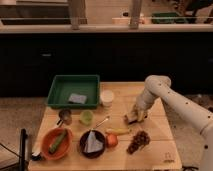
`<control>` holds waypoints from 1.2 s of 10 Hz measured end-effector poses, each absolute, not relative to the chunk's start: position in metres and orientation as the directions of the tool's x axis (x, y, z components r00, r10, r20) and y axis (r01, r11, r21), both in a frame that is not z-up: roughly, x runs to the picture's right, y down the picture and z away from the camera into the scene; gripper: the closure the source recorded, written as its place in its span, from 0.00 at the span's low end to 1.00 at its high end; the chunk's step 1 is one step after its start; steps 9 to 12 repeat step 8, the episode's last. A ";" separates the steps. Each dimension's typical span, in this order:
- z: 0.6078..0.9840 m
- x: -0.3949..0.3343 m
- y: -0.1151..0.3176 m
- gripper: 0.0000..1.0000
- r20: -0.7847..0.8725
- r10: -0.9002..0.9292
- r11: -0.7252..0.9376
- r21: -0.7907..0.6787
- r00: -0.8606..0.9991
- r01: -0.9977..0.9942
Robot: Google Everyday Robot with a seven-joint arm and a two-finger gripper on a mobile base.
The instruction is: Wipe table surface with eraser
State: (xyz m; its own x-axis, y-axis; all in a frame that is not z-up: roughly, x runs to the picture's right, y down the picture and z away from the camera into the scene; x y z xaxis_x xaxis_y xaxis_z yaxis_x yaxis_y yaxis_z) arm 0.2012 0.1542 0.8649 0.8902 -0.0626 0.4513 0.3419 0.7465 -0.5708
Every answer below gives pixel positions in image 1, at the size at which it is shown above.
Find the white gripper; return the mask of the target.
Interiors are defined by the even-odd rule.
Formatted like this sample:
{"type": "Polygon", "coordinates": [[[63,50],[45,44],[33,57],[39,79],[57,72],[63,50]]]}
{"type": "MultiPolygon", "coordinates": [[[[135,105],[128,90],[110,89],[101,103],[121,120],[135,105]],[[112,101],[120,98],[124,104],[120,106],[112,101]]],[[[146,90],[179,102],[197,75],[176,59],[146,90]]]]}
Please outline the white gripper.
{"type": "Polygon", "coordinates": [[[138,96],[135,101],[134,109],[137,115],[137,121],[142,122],[147,114],[147,111],[150,109],[150,101],[138,96]]]}

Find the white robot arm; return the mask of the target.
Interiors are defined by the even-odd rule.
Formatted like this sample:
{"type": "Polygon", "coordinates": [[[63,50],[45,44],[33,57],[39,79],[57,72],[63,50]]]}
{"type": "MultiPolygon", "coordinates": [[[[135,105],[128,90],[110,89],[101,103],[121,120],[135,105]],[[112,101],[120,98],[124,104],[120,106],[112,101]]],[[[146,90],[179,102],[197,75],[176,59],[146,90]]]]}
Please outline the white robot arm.
{"type": "Polygon", "coordinates": [[[161,98],[204,138],[199,171],[213,171],[213,113],[175,92],[170,86],[171,79],[168,76],[148,76],[143,92],[136,98],[133,109],[138,115],[143,115],[153,106],[157,98],[161,98]]]}

